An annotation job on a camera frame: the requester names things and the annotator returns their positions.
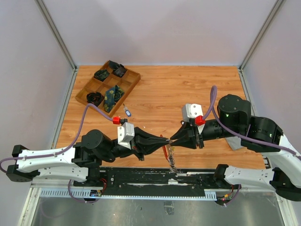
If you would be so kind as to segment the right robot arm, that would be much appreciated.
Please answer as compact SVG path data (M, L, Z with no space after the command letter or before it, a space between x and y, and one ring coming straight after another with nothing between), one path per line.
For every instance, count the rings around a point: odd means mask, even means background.
M216 187L256 186L291 201L301 200L301 155L273 120L252 116L250 102L231 94L219 100L218 114L212 120L206 121L199 109L199 105L193 104L182 108L183 123L171 137L172 146L196 149L203 148L208 140L238 137L241 146L275 164L275 168L260 170L219 164L213 175Z

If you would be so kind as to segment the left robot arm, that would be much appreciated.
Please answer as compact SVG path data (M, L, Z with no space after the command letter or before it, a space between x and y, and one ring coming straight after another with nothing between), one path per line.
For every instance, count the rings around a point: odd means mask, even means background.
M103 162L112 163L131 155L142 161L146 155L169 144L168 138L157 137L138 127L130 132L118 127L117 132L117 139L110 139L94 129L83 135L80 142L58 149L33 151L16 145L10 158L15 163L3 172L13 182L30 182L34 178L71 179L96 186L101 175L92 169Z

